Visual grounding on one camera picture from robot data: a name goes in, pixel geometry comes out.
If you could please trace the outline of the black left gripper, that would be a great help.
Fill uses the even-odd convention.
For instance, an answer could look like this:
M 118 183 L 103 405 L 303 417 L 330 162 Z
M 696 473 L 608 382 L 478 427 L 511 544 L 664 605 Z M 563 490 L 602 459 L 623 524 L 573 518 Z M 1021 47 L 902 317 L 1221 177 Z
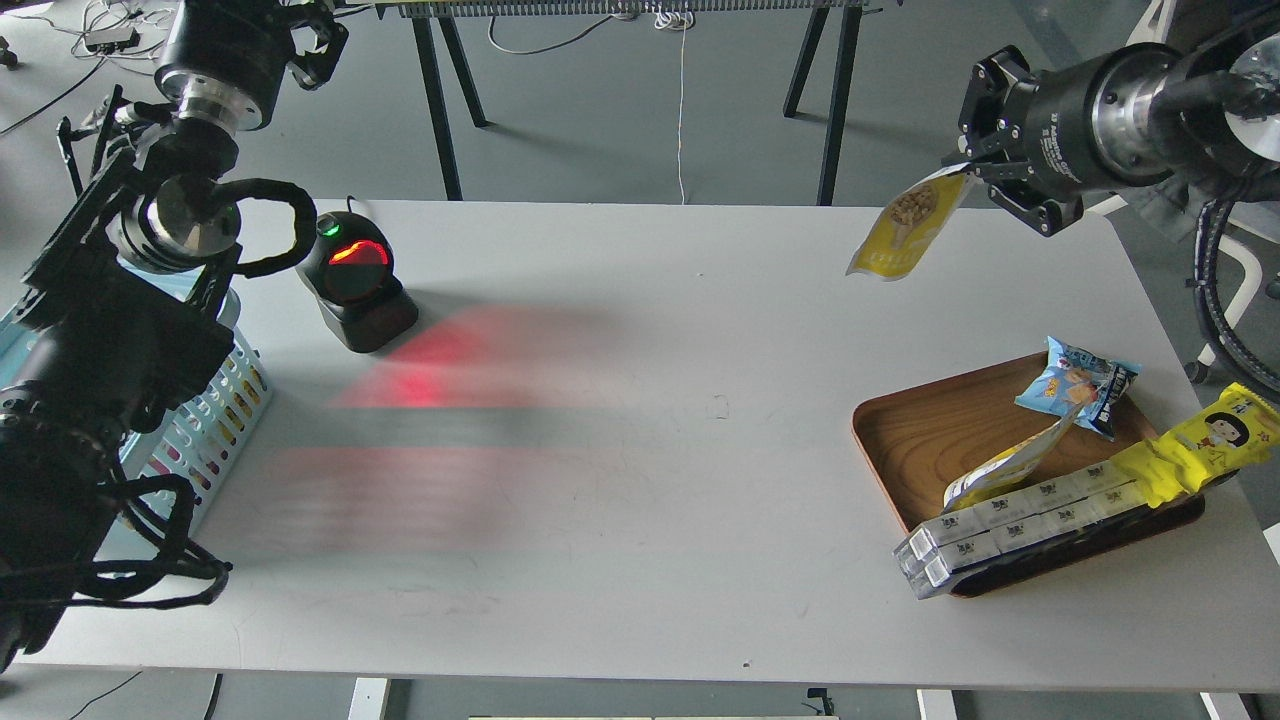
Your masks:
M 315 45 L 298 53 L 294 32 L 303 27 Z M 273 120 L 287 70 L 302 90 L 323 87 L 348 37 L 320 3 L 180 1 L 154 79 L 177 118 L 256 131 Z

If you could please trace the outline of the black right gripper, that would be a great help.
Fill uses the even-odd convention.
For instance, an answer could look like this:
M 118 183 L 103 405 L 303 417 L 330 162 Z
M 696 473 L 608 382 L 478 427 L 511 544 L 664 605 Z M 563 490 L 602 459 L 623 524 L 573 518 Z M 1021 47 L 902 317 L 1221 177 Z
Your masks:
M 975 170 L 997 206 L 1043 237 L 1080 220 L 1085 193 L 1119 186 L 1093 131 L 1107 61 L 1032 70 L 1012 45 L 980 59 L 957 118 L 959 150 L 943 165 Z

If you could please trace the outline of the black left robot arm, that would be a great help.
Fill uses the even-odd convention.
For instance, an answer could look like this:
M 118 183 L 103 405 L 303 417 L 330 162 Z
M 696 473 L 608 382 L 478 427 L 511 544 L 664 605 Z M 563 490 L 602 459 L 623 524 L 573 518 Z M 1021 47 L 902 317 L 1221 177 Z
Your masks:
M 90 127 L 92 177 L 23 275 L 10 320 L 36 334 L 3 389 L 3 665 L 72 607 L 211 603 L 229 568 L 189 537 L 180 475 L 131 479 L 120 451 L 198 397 L 234 347 L 230 281 L 311 252 L 311 196 L 234 179 L 236 135 L 273 118 L 282 81 L 315 90 L 348 38 L 334 1 L 182 1 L 154 82 L 115 90 Z

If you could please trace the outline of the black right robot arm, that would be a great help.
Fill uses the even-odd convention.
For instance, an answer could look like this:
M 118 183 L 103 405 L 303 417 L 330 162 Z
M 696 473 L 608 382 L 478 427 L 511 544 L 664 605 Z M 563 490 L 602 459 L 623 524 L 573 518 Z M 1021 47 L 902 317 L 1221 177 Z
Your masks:
M 1061 70 L 1018 47 L 977 61 L 946 167 L 1052 236 L 1093 192 L 1175 179 L 1212 197 L 1277 196 L 1277 4 L 1248 5 L 1189 50 L 1139 42 Z

